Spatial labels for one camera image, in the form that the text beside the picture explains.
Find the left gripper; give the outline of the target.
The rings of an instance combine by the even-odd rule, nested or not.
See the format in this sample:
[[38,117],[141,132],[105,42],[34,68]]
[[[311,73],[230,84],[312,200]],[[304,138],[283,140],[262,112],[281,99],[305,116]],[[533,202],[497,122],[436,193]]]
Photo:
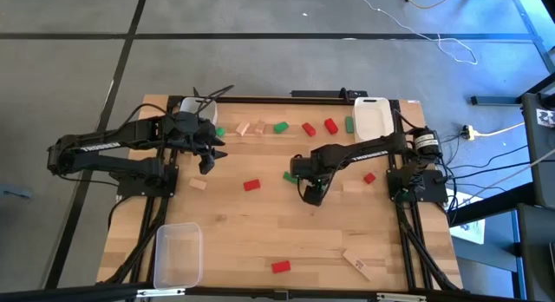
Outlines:
[[224,146],[225,142],[217,137],[216,127],[210,120],[198,117],[190,112],[180,111],[173,114],[171,124],[173,125],[171,129],[171,149],[182,153],[208,155],[214,160],[228,155],[228,153],[214,148]]

